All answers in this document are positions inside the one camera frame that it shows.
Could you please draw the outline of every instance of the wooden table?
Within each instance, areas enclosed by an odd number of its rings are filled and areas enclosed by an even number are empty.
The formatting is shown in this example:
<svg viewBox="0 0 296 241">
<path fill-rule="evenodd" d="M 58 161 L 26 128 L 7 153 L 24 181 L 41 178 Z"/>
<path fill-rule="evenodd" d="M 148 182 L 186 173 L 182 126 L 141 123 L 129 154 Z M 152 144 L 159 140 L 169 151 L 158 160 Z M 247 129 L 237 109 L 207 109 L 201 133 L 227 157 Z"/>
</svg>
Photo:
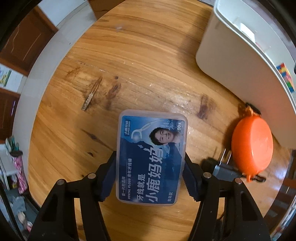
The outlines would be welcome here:
<svg viewBox="0 0 296 241">
<path fill-rule="evenodd" d="M 125 109 L 184 114 L 186 151 L 196 163 L 230 148 L 243 103 L 195 62 L 211 10 L 195 0 L 126 0 L 77 41 L 53 75 L 34 123 L 29 185 L 40 205 L 58 179 L 81 179 L 108 160 Z M 289 157 L 274 139 L 271 164 L 262 173 L 267 181 L 247 185 L 263 215 L 282 184 Z M 180 241 L 187 240 L 198 206 L 182 182 L 174 206 L 124 204 L 114 187 L 101 210 L 112 240 Z M 78 200 L 76 210 L 83 238 Z"/>
</svg>

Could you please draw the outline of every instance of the wooden door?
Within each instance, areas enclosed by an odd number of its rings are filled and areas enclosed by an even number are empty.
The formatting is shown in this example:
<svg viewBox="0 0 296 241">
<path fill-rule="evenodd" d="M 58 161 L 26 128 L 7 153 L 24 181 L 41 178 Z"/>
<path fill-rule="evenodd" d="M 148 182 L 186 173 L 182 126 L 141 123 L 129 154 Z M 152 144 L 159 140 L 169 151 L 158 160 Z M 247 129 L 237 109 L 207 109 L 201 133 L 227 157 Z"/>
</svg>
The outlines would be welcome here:
<svg viewBox="0 0 296 241">
<path fill-rule="evenodd" d="M 57 32 L 40 8 L 35 7 L 16 27 L 3 50 L 0 63 L 28 76 L 33 64 Z"/>
<path fill-rule="evenodd" d="M 94 11 L 96 19 L 99 19 L 105 13 L 122 3 L 124 0 L 89 0 L 89 4 Z"/>
<path fill-rule="evenodd" d="M 12 135 L 19 98 L 20 94 L 0 88 L 0 143 Z"/>
</svg>

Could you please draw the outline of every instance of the white floor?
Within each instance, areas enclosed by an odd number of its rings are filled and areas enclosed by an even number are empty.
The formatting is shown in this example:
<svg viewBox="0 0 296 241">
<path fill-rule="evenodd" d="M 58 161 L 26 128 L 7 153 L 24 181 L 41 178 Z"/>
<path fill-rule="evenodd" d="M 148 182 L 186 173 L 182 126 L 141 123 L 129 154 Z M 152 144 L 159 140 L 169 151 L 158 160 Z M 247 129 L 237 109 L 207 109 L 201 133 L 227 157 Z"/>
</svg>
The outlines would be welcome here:
<svg viewBox="0 0 296 241">
<path fill-rule="evenodd" d="M 73 15 L 46 45 L 25 82 L 12 133 L 24 153 L 26 176 L 28 176 L 28 154 L 33 124 L 45 89 L 70 48 L 95 21 L 96 17 L 89 5 Z"/>
</svg>

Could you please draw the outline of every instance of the orange round object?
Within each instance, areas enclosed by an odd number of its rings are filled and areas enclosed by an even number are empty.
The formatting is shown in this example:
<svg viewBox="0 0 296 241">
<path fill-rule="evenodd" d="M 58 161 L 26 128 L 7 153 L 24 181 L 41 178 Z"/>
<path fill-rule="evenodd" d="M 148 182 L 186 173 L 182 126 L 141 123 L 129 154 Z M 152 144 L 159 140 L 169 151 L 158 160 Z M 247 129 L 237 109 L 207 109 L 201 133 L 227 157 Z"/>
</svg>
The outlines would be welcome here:
<svg viewBox="0 0 296 241">
<path fill-rule="evenodd" d="M 240 120 L 234 129 L 231 151 L 240 172 L 246 174 L 247 181 L 269 165 L 274 145 L 270 128 L 259 116 L 249 116 Z"/>
</svg>

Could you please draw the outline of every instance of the gray cloth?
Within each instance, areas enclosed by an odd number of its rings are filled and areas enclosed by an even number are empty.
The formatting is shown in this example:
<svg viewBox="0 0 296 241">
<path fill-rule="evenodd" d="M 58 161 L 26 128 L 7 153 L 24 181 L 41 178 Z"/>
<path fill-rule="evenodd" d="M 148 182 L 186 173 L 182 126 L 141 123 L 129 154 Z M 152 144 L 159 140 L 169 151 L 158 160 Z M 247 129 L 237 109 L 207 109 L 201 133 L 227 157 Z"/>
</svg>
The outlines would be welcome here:
<svg viewBox="0 0 296 241">
<path fill-rule="evenodd" d="M 25 205 L 24 197 L 23 196 L 19 196 L 19 197 L 16 197 L 16 198 L 12 197 L 10 202 L 11 202 L 10 206 L 11 206 L 11 209 L 12 209 L 12 213 L 13 213 L 13 215 L 15 217 L 17 225 L 18 225 L 20 231 L 23 231 L 24 227 L 23 227 L 22 223 L 20 222 L 20 220 L 18 219 L 17 215 L 20 212 L 26 211 L 26 205 Z M 10 223 L 10 218 L 9 218 L 8 212 L 7 212 L 6 207 L 5 207 L 4 203 L 2 202 L 2 200 L 0 200 L 0 209 L 1 209 L 4 217 L 6 218 L 6 220 Z"/>
</svg>

